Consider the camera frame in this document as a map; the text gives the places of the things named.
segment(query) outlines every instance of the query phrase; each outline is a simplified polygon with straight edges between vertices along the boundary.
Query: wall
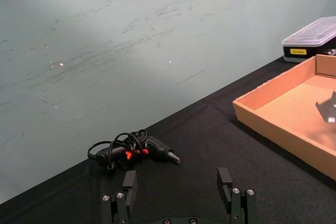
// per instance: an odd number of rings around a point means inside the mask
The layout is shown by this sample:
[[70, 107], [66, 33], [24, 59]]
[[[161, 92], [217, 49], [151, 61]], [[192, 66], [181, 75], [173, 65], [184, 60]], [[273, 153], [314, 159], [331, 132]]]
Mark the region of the wall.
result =
[[280, 57], [334, 0], [0, 0], [0, 202]]

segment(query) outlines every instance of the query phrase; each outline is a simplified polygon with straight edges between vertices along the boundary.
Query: black tablecloth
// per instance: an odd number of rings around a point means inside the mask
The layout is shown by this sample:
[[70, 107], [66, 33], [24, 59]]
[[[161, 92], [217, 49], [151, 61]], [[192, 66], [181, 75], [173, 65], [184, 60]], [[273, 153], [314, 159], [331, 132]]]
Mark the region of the black tablecloth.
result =
[[[181, 165], [136, 165], [133, 223], [189, 216], [229, 223], [216, 187], [219, 166], [238, 187], [257, 191], [261, 223], [336, 223], [336, 183], [239, 123], [232, 106], [292, 66], [276, 60], [149, 127]], [[121, 189], [124, 175], [86, 160], [0, 205], [0, 223], [100, 223], [101, 196]]]

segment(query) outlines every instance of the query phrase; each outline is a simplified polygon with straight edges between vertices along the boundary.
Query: plastic storage box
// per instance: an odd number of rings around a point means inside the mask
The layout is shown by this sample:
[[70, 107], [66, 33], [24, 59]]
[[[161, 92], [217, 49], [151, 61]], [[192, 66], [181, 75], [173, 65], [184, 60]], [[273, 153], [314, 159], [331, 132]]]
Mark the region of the plastic storage box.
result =
[[282, 41], [285, 61], [302, 62], [317, 54], [336, 55], [336, 16], [320, 18]]

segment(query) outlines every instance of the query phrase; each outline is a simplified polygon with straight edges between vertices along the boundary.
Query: screw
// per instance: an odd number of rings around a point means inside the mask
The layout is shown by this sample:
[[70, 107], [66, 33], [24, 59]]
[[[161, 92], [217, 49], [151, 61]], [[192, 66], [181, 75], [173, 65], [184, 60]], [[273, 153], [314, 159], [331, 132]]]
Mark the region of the screw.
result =
[[247, 190], [247, 193], [250, 194], [250, 195], [253, 195], [253, 194], [254, 194], [254, 191], [251, 190], [251, 189], [248, 189], [248, 190]]
[[189, 223], [190, 223], [190, 224], [197, 224], [197, 220], [196, 220], [195, 218], [191, 218], [191, 219], [189, 220]]
[[110, 199], [110, 196], [108, 196], [108, 195], [104, 195], [104, 196], [103, 196], [103, 200], [104, 200], [104, 201], [107, 201], [107, 200], [109, 200], [109, 199]]

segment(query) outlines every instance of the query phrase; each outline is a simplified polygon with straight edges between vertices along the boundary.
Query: cardboard tray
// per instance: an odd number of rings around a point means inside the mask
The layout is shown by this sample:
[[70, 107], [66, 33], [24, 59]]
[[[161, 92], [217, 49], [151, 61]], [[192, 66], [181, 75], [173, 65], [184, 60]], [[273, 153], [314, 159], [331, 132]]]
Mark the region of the cardboard tray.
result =
[[317, 55], [236, 99], [239, 121], [336, 180], [336, 124], [316, 102], [336, 90], [336, 57]]

